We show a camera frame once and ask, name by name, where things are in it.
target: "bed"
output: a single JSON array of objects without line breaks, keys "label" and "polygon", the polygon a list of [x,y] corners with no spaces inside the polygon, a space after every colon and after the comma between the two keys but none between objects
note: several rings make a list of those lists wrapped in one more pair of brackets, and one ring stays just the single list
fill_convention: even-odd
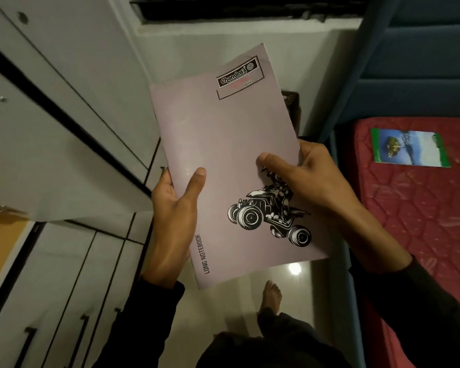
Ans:
[{"label": "bed", "polygon": [[[319,136],[362,203],[460,301],[460,0],[371,0]],[[450,168],[373,162],[371,128],[438,132]],[[368,367],[413,366],[360,292]]]}]

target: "quilted pattern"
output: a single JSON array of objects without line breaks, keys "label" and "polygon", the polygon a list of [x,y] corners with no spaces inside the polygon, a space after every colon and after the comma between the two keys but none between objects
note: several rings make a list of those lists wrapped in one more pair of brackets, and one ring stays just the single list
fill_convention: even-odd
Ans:
[{"label": "quilted pattern", "polygon": [[[375,163],[371,128],[438,132],[452,167]],[[460,301],[460,119],[363,119],[354,144],[362,203]],[[412,367],[384,322],[383,331],[391,366]]]}]

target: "tiled floor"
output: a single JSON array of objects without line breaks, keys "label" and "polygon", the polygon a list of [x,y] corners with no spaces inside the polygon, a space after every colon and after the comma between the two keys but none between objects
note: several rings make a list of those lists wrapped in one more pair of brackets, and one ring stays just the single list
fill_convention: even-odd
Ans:
[{"label": "tiled floor", "polygon": [[221,331],[260,336],[256,312],[267,280],[282,290],[280,311],[310,323],[331,341],[328,272],[328,260],[300,262],[291,267],[271,267],[200,291],[188,261],[179,278],[186,292],[178,304],[159,367],[194,367],[213,335]]}]

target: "long notebook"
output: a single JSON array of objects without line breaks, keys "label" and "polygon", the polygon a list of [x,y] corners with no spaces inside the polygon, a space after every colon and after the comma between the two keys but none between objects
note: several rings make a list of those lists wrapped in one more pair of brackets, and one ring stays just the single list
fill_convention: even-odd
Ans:
[{"label": "long notebook", "polygon": [[151,87],[174,189],[207,170],[191,260],[199,288],[328,256],[328,232],[262,152],[298,165],[300,147],[263,44],[198,76]]}]

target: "quad bike illustration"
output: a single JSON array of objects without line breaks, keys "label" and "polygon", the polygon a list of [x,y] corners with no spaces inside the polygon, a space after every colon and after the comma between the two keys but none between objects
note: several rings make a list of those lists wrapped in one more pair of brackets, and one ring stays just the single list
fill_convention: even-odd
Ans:
[{"label": "quad bike illustration", "polygon": [[312,241],[312,235],[308,228],[301,225],[293,225],[295,218],[301,218],[309,214],[304,210],[289,206],[293,192],[280,176],[263,169],[273,181],[262,190],[250,192],[249,199],[239,199],[228,209],[230,222],[239,224],[244,229],[256,229],[264,221],[271,224],[271,234],[288,240],[299,247],[305,247]]}]

